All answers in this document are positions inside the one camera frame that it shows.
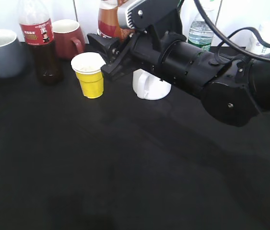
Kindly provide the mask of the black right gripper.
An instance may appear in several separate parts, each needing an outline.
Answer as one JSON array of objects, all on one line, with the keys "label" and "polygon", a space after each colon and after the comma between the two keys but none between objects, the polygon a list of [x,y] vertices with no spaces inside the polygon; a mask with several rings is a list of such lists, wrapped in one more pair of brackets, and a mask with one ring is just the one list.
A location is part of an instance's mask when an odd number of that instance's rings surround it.
[{"label": "black right gripper", "polygon": [[117,37],[107,38],[98,34],[87,35],[89,44],[106,62],[101,72],[106,80],[116,81],[131,72],[143,69],[160,79],[174,84],[173,71],[165,68],[164,59],[178,42],[185,42],[186,37],[175,32],[166,32],[159,40],[150,34],[135,34],[128,44],[125,55],[121,52],[125,41]]}]

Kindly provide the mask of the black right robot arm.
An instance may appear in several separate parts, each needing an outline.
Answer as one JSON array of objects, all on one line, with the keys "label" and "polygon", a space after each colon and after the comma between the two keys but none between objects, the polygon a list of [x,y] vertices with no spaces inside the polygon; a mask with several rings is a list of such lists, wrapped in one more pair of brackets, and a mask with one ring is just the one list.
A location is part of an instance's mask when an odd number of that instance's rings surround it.
[{"label": "black right robot arm", "polygon": [[235,127],[270,111],[268,62],[240,55],[220,63],[212,52],[172,32],[161,39],[134,33],[124,42],[96,34],[87,37],[106,60],[101,71],[110,80],[143,69],[199,99],[213,118]]}]

